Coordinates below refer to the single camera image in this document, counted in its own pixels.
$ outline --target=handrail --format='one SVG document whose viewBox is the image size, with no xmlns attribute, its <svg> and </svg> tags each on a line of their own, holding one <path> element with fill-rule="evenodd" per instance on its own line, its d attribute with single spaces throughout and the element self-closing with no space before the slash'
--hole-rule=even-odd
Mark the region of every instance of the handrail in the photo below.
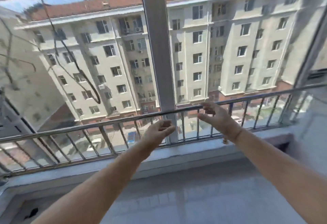
<svg viewBox="0 0 327 224">
<path fill-rule="evenodd" d="M 220 101 L 220 102 L 216 102 L 216 103 L 219 104 L 219 105 L 225 105 L 225 104 L 230 104 L 230 103 L 251 101 L 251 100 L 254 100 L 254 99 L 273 97 L 273 96 L 289 94 L 289 93 L 293 93 L 293 92 L 297 92 L 297 91 L 320 88 L 320 87 L 325 87 L 325 86 L 327 86 L 327 83 L 315 84 L 315 85 L 306 85 L 304 87 L 293 88 L 293 89 L 288 89 L 288 90 L 283 90 L 283 91 L 263 93 L 263 94 L 257 94 L 257 95 L 251 95 L 251 96 L 245 96 L 245 97 L 240 97 L 240 98 L 237 98 L 237 99 L 230 99 L 230 100 Z M 40 137 L 43 137 L 43 136 L 57 135 L 57 134 L 63 134 L 63 133 L 73 132 L 73 131 L 80 131 L 80 130 L 85 130 L 85 129 L 89 129 L 89 128 L 103 127 L 103 126 L 118 124 L 118 123 L 123 123 L 123 122 L 138 121 L 138 120 L 141 120 L 141 119 L 144 119 L 144 118 L 151 118 L 151 117 L 156 117 L 156 116 L 176 114 L 176 113 L 179 113 L 179 112 L 198 110 L 198 109 L 201 109 L 201 108 L 202 108 L 201 105 L 187 106 L 187 107 L 177 108 L 177 109 L 169 110 L 169 111 L 155 112 L 155 113 L 149 113 L 149 114 L 143 114 L 143 115 L 137 115 L 137 116 L 130 116 L 130 117 L 125 117 L 125 118 L 100 122 L 100 123 L 91 123 L 91 124 L 84 124 L 84 125 L 74 126 L 74 127 L 66 127 L 66 128 L 61 128 L 61 129 L 56 129 L 56 130 L 51 130 L 51 131 L 39 132 L 39 133 L 36 133 L 36 134 L 17 135 L 17 136 L 5 137 L 5 138 L 0 139 L 0 144 L 7 143 L 7 142 L 20 141 L 20 140 L 25 140 L 25 139 L 35 139 L 35 138 L 40 138 Z"/>
</svg>

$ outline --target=balcony railing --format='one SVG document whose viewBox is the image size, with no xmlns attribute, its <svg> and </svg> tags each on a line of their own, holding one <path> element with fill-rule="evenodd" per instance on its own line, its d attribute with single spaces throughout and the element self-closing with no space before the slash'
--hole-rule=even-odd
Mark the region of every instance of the balcony railing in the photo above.
<svg viewBox="0 0 327 224">
<path fill-rule="evenodd" d="M 299 115 L 304 113 L 310 104 L 307 90 L 325 86 L 327 84 L 308 85 L 217 103 L 227 109 L 240 125 L 255 132 L 296 123 Z M 288 103 L 292 98 L 294 100 L 294 96 L 297 96 L 296 104 L 290 109 L 291 105 Z M 166 112 L 2 138 L 0 170 L 3 176 L 16 176 L 114 158 L 138 142 L 151 123 L 171 114 L 175 114 L 177 118 L 178 142 L 173 144 L 167 139 L 159 148 L 223 137 L 212 126 L 196 118 L 201 111 L 200 105 L 189 106 Z"/>
</svg>

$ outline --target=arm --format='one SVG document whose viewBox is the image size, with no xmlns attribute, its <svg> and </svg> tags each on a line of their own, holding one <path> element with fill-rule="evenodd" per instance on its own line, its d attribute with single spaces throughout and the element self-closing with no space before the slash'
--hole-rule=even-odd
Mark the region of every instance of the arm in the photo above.
<svg viewBox="0 0 327 224">
<path fill-rule="evenodd" d="M 212 102 L 203 102 L 202 105 L 206 113 L 215 116 L 199 114 L 199 119 L 226 135 L 306 222 L 326 222 L 327 179 L 324 176 L 240 127 L 218 105 Z"/>
<path fill-rule="evenodd" d="M 174 130 L 170 121 L 158 121 L 151 125 L 140 142 L 61 197 L 32 223 L 99 223 L 140 163 Z"/>
</svg>

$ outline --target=cable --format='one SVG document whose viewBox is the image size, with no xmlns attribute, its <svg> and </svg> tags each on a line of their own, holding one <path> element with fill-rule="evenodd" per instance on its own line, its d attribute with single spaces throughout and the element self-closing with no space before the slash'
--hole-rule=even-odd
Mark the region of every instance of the cable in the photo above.
<svg viewBox="0 0 327 224">
<path fill-rule="evenodd" d="M 74 64 L 75 64 L 75 66 L 76 66 L 78 72 L 82 74 L 82 76 L 85 78 L 85 80 L 86 80 L 87 83 L 90 85 L 90 87 L 91 87 L 91 89 L 93 90 L 93 92 L 95 93 L 95 95 L 96 95 L 96 99 L 94 98 L 93 95 L 92 95 L 92 98 L 94 99 L 94 101 L 95 101 L 97 104 L 100 104 L 100 103 L 101 103 L 101 99 L 100 99 L 99 93 L 96 91 L 95 87 L 92 85 L 92 83 L 90 82 L 90 80 L 88 79 L 88 77 L 85 75 L 84 71 L 83 71 L 82 69 L 79 68 L 79 66 L 78 66 L 78 64 L 77 64 L 77 61 L 76 61 L 74 55 L 73 55 L 73 54 L 71 53 L 71 51 L 68 49 L 68 47 L 66 46 L 66 44 L 64 43 L 64 41 L 62 40 L 62 38 L 59 37 L 59 35 L 58 35 L 58 33 L 57 33 L 56 29 L 55 29 L 55 26 L 54 26 L 53 23 L 52 23 L 52 20 L 51 20 L 51 18 L 50 18 L 50 15 L 49 15 L 49 13 L 48 13 L 48 11 L 47 11 L 47 9 L 46 9 L 46 5 L 45 5 L 44 1 L 41 0 L 41 2 L 42 2 L 42 5 L 43 5 L 43 8 L 44 8 L 44 11 L 45 11 L 45 13 L 46 13 L 46 15 L 47 15 L 47 17 L 48 17 L 48 19 L 49 19 L 49 21 L 50 21 L 50 24 L 51 24 L 51 27 L 52 27 L 52 30 L 53 30 L 53 33 L 54 33 L 54 37 L 53 37 L 53 38 L 54 38 L 54 41 L 55 41 L 55 55 L 56 55 L 56 59 L 57 59 L 57 61 L 58 61 L 58 58 L 57 58 L 57 56 L 58 56 L 58 51 L 57 51 L 57 46 L 56 46 L 56 38 L 59 38 L 59 40 L 60 40 L 61 43 L 63 44 L 64 48 L 67 50 L 69 57 L 73 60 L 73 62 L 74 62 Z"/>
</svg>

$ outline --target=hand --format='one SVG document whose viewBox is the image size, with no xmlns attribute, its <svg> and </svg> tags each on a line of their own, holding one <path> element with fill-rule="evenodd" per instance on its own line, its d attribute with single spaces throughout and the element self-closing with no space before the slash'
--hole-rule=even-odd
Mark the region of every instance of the hand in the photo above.
<svg viewBox="0 0 327 224">
<path fill-rule="evenodd" d="M 138 143 L 141 149 L 150 153 L 157 148 L 162 140 L 172 134 L 176 127 L 171 124 L 171 120 L 160 120 L 152 124 L 145 132 L 141 141 Z"/>
<path fill-rule="evenodd" d="M 206 114 L 198 114 L 198 118 L 206 123 L 211 124 L 217 131 L 226 135 L 230 141 L 234 141 L 235 137 L 242 130 L 242 127 L 237 124 L 219 105 L 213 102 L 202 102 L 201 105 Z"/>
</svg>

